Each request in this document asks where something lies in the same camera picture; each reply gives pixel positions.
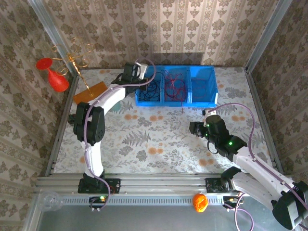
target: orange pad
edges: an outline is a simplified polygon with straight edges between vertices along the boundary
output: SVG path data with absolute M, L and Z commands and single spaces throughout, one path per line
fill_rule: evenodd
M 84 90 L 83 92 L 75 95 L 73 97 L 74 102 L 76 104 L 79 104 L 80 102 L 89 102 L 91 100 L 94 100 L 95 98 L 97 98 L 100 94 L 102 94 L 104 91 L 106 91 L 108 88 L 105 85 L 104 82 L 100 82 L 92 87 L 90 87 L 90 91 L 92 93 L 93 96 L 91 96 L 90 92 L 88 91 L 88 89 Z
M 206 207 L 208 206 L 207 197 L 203 194 L 196 194 L 192 199 L 193 206 L 195 210 L 199 213 L 205 211 Z

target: table surface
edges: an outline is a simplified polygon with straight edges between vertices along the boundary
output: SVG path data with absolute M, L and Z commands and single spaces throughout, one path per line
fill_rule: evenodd
M 90 86 L 101 81 L 109 86 L 117 70 L 83 70 Z M 254 101 L 243 68 L 215 68 L 218 105 L 242 103 L 254 113 L 257 123 L 253 151 L 271 165 L 269 152 L 259 123 Z M 85 90 L 79 81 L 76 94 Z M 73 102 L 70 114 L 76 112 Z M 134 94 L 121 101 L 118 111 L 105 116 L 106 132 L 102 140 L 102 163 L 106 173 L 222 173 L 234 166 L 219 154 L 211 154 L 206 141 L 189 132 L 189 123 L 202 121 L 203 108 L 137 107 Z M 230 134 L 248 142 L 252 118 L 243 108 L 227 106 L 218 110 Z M 73 127 L 66 124 L 54 173 L 81 173 L 84 157 Z

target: blue bin compartment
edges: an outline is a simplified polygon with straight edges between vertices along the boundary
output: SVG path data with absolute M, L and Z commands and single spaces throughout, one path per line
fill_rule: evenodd
M 191 107 L 216 107 L 218 89 L 213 66 L 190 66 Z
M 156 71 L 148 92 L 136 91 L 137 106 L 216 107 L 218 89 L 213 66 L 158 65 Z M 149 66 L 145 77 L 150 78 L 153 73 L 153 67 Z

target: orange ball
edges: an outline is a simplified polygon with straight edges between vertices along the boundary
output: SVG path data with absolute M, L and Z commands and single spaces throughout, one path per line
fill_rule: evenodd
M 195 210 L 199 213 L 205 211 L 206 207 L 208 206 L 207 197 L 203 194 L 196 194 L 192 199 L 193 206 Z

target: tabletop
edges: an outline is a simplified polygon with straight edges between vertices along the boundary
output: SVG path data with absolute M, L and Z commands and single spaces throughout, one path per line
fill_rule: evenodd
M 122 69 L 83 70 L 90 86 L 101 81 L 109 86 Z M 253 152 L 271 165 L 269 152 L 249 90 L 244 69 L 215 67 L 218 104 L 242 103 L 256 117 L 252 139 Z M 86 89 L 79 81 L 76 94 Z M 203 108 L 138 107 L 134 94 L 120 102 L 121 107 L 105 116 L 106 131 L 102 140 L 102 163 L 106 173 L 222 173 L 234 166 L 227 158 L 207 150 L 204 138 L 189 132 L 189 123 L 203 121 Z M 73 102 L 70 114 L 76 112 Z M 230 134 L 248 142 L 252 118 L 243 108 L 226 106 L 217 111 Z M 54 173 L 81 173 L 84 156 L 73 126 L 66 124 Z

